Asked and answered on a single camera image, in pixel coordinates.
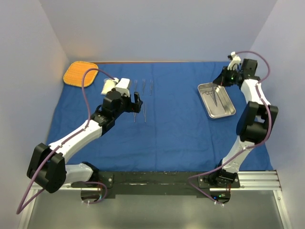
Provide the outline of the white gauze pad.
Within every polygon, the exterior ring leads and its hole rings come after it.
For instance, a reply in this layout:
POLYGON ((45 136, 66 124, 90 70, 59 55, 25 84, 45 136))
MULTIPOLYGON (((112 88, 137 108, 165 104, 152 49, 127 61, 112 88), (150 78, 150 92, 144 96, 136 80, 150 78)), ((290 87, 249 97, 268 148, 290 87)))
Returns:
POLYGON ((104 80, 103 88, 101 91, 101 95, 106 95, 109 91, 115 88, 116 84, 118 83, 118 78, 108 78, 104 80))

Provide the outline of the steel instrument tray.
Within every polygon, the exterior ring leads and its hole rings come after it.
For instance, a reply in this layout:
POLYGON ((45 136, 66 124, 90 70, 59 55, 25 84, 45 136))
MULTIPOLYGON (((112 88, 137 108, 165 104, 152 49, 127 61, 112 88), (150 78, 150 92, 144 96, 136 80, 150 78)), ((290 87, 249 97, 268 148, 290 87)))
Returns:
POLYGON ((198 92, 211 119, 224 118, 236 114, 236 109, 223 86, 214 83, 198 85, 198 92))

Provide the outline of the blue surgical drape cloth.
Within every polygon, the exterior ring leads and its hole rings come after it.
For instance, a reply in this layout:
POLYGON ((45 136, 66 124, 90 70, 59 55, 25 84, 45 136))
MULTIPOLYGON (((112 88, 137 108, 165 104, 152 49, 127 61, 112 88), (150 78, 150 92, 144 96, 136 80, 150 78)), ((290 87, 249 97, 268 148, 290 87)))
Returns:
POLYGON ((224 158, 236 141, 236 125, 246 106, 237 86, 226 90, 236 114, 211 119, 198 93, 198 85, 215 79, 224 62, 160 62, 99 64, 101 72, 82 90, 65 85, 55 108, 47 143, 53 143, 82 125, 88 111, 103 101, 106 76, 138 80, 137 90, 147 103, 133 122, 122 114, 104 136, 76 153, 70 164, 89 162, 103 171, 209 171, 224 158), (144 95, 142 80, 146 79, 144 95), (150 96, 150 80, 154 81, 150 96))

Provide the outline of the orange square woven mat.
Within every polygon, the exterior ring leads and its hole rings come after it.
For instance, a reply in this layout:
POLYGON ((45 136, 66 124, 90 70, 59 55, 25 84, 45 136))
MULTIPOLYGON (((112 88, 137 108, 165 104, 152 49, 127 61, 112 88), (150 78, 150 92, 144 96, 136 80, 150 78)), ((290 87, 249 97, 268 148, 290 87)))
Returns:
MULTIPOLYGON (((63 76, 64 83, 70 86, 81 87, 83 75, 88 69, 91 68, 98 69, 98 66, 91 62, 73 62, 63 76)), ((90 86, 95 80, 97 74, 97 70, 88 72, 84 79, 84 87, 90 86)))

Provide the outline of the steel surgical scissors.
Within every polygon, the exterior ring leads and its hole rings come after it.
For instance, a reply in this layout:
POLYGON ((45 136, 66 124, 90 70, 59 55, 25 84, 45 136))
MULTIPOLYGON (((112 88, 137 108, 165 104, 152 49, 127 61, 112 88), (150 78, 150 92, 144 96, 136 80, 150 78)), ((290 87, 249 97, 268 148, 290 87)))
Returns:
POLYGON ((212 87, 212 88, 207 88, 203 94, 206 95, 210 95, 213 99, 216 99, 216 88, 212 87))

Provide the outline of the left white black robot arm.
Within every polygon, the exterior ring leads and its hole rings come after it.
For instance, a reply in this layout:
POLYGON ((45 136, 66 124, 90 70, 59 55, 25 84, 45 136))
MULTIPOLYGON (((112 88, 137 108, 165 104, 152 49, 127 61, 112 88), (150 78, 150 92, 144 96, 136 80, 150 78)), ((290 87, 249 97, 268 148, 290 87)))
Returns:
POLYGON ((138 92, 131 100, 127 95, 111 90, 80 127, 56 142, 49 145, 40 143, 34 148, 27 177, 49 193, 74 182, 96 186, 99 170, 95 166, 87 162, 68 165, 68 161, 88 143, 107 133, 122 113, 139 113, 142 104, 138 92))

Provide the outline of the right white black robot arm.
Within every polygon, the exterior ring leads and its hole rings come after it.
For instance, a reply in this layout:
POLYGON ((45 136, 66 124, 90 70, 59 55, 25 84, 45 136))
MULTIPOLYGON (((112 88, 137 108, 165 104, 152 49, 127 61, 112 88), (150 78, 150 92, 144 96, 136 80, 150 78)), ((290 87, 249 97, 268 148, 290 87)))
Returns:
POLYGON ((256 76, 256 60, 244 59, 239 62, 232 58, 219 76, 213 81, 219 86, 238 85, 246 100, 246 107, 237 123, 237 139, 216 171, 209 176, 209 183, 216 187, 226 187, 237 179, 241 164, 248 154, 263 144, 270 136, 278 114, 278 107, 271 105, 261 88, 261 79, 256 76))

